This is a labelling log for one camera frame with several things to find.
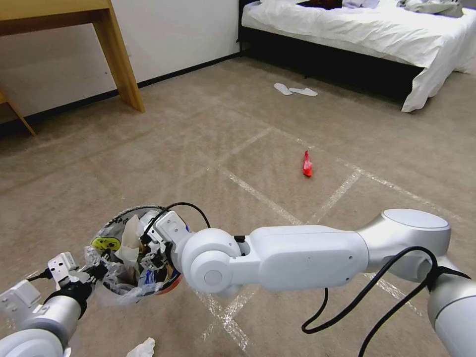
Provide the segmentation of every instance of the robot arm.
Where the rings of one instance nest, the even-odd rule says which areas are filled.
[[[170,212],[156,226],[175,226],[177,219]],[[205,229],[169,239],[174,243],[172,259],[192,287],[230,295],[243,284],[258,283],[272,291],[345,285],[360,272],[379,270],[411,246],[427,248],[436,256],[438,266],[458,271],[447,256],[450,233],[450,225],[440,217],[392,209],[356,231],[326,226],[264,227],[237,237],[220,229]],[[398,260],[390,272],[421,282],[430,269],[429,257],[414,251]],[[475,312],[476,283],[451,274],[436,279],[428,316],[451,356],[474,355]]]
[[[243,284],[256,283],[273,291],[328,288],[345,285],[358,273],[379,270],[410,246],[427,248],[438,265],[458,270],[446,255],[450,231],[445,220],[429,213],[386,210],[356,231],[288,226],[258,228],[248,236],[220,229],[194,234],[170,211],[146,231],[151,253],[141,265],[153,268],[167,259],[203,293],[231,295]],[[2,310],[15,315],[22,329],[0,341],[0,357],[38,356],[38,351],[59,357],[67,348],[96,279],[106,272],[101,264],[77,271],[72,257],[63,254],[48,264],[58,291],[44,305],[39,305],[39,293],[27,281],[0,296]],[[429,257],[413,251],[390,271],[421,282],[430,269]],[[476,284],[460,276],[443,274],[432,286],[430,322],[453,357],[469,357],[476,350],[475,299]]]

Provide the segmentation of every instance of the white wall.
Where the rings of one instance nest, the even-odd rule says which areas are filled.
[[[138,82],[238,51],[238,0],[113,5]],[[0,88],[24,116],[116,88],[91,24],[0,37],[0,49]]]

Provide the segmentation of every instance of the yellow sticker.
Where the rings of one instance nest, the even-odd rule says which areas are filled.
[[[116,251],[120,248],[120,241],[115,237],[97,237],[93,239],[91,245],[103,251],[106,249]]]

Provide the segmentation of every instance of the wooden chair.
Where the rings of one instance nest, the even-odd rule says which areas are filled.
[[[30,133],[35,136],[36,133],[35,131],[31,128],[31,126],[26,122],[25,118],[18,112],[16,107],[12,104],[12,102],[8,99],[8,97],[1,92],[0,90],[0,105],[3,103],[7,103],[10,108],[13,110],[13,112],[16,114],[16,116],[22,121],[22,123],[26,126],[26,128],[30,131]]]

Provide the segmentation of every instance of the table leg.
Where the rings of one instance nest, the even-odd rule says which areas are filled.
[[[26,126],[26,128],[28,129],[28,131],[33,135],[33,136],[36,136],[36,133],[35,131],[32,129],[32,127],[30,126],[30,124],[27,123],[27,121],[25,120],[25,118],[20,114],[20,112],[16,109],[16,107],[11,103],[11,102],[7,102],[8,105],[10,106],[10,108],[15,112],[16,116],[22,121],[22,123]]]
[[[145,112],[111,3],[109,9],[98,11],[93,25],[111,70],[111,75],[119,90],[120,98],[134,109],[142,113]]]

